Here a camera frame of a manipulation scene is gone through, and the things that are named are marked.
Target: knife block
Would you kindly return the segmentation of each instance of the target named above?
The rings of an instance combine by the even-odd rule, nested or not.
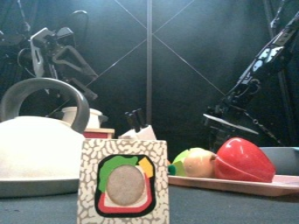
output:
[[[124,135],[119,137],[119,139],[156,140],[152,125],[148,125],[145,128],[140,129],[140,131],[137,132],[133,129],[131,129]]]
[[[169,223],[165,141],[87,139],[77,224]]]

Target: yellow-green fruit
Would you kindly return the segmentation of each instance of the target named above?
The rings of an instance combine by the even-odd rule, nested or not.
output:
[[[191,178],[213,178],[215,153],[201,148],[192,148],[183,160],[185,176]]]
[[[177,156],[176,158],[173,159],[172,163],[176,163],[177,161],[183,161],[185,156],[188,155],[189,151],[188,150],[184,150]]]

